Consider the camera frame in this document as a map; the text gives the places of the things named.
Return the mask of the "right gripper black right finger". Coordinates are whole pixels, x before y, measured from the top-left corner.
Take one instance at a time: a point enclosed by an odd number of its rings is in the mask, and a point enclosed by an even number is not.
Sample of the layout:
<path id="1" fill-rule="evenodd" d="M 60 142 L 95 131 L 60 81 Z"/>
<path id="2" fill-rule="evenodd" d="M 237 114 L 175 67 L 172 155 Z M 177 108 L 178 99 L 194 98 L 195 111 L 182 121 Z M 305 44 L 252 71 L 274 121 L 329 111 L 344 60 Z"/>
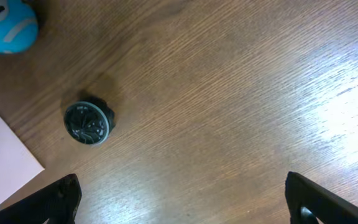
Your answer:
<path id="1" fill-rule="evenodd" d="M 358 207 L 296 172 L 285 181 L 290 223 L 358 223 Z"/>

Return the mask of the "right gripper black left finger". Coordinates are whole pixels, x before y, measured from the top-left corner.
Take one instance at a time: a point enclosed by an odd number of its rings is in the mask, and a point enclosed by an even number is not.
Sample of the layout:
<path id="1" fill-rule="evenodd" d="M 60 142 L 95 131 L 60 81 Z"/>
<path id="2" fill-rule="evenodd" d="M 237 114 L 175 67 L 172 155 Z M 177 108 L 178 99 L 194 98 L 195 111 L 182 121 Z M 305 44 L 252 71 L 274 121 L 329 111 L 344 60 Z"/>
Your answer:
<path id="1" fill-rule="evenodd" d="M 81 201 L 76 174 L 69 174 L 0 211 L 0 223 L 72 224 Z"/>

